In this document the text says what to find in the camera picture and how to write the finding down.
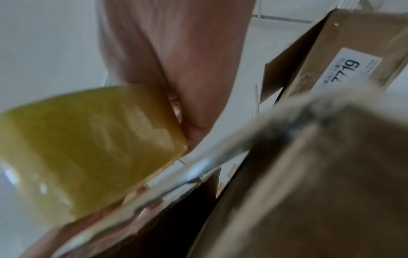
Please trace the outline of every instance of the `white label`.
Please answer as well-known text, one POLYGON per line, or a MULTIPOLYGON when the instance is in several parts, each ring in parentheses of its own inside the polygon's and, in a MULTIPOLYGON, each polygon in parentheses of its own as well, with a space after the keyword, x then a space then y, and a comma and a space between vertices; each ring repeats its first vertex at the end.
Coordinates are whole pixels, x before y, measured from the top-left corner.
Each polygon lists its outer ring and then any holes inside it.
POLYGON ((311 91, 319 92, 326 88, 338 88, 355 77, 368 78, 381 61, 381 57, 342 48, 311 91))

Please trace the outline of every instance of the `cardboard flap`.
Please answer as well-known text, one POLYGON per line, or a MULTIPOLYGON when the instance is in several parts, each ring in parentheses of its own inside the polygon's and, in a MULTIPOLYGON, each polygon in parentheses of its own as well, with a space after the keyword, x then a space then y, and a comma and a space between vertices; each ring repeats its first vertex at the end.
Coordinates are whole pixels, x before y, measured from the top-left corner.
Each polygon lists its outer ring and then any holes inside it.
POLYGON ((270 63, 265 65, 260 103, 288 84, 293 72, 313 46, 327 17, 328 15, 311 27, 270 63))

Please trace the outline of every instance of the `hand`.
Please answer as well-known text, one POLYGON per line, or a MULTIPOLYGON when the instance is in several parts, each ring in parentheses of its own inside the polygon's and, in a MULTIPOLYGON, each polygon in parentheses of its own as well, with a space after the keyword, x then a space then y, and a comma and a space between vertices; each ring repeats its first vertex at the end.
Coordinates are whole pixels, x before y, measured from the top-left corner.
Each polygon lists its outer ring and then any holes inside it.
POLYGON ((120 83, 164 87, 192 150, 230 96, 255 0, 103 0, 99 37, 120 83))

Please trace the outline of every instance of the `barcode label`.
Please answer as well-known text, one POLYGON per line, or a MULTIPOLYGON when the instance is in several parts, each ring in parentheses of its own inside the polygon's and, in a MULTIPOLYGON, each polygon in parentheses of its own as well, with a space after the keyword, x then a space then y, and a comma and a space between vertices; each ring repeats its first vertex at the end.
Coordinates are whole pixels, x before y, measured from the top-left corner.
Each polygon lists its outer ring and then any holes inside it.
POLYGON ((381 57, 342 48, 311 91, 319 92, 326 88, 338 88, 353 77, 368 78, 381 61, 381 57))

